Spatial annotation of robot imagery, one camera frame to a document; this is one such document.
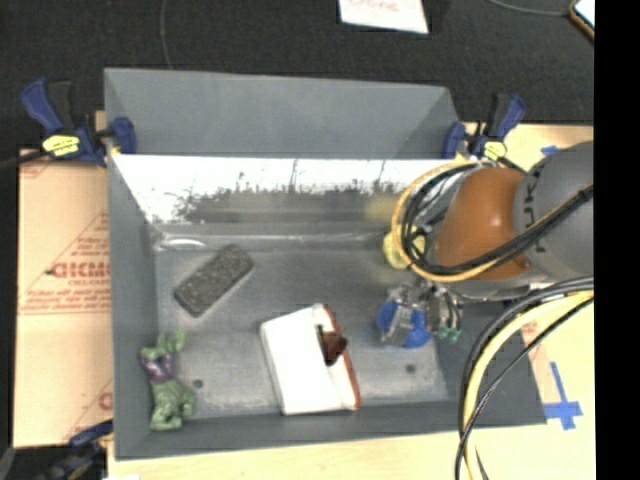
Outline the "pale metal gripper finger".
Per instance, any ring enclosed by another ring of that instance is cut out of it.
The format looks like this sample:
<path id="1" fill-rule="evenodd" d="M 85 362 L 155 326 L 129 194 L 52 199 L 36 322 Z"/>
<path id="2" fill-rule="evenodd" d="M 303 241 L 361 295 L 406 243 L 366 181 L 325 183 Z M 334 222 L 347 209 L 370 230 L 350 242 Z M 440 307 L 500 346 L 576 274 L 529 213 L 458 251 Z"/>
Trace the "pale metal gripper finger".
<path id="1" fill-rule="evenodd" d="M 396 310 L 383 326 L 381 341 L 387 345 L 404 346 L 413 331 L 411 310 Z"/>
<path id="2" fill-rule="evenodd" d="M 416 291 L 411 287 L 397 287 L 389 292 L 394 313 L 412 313 L 416 308 Z"/>

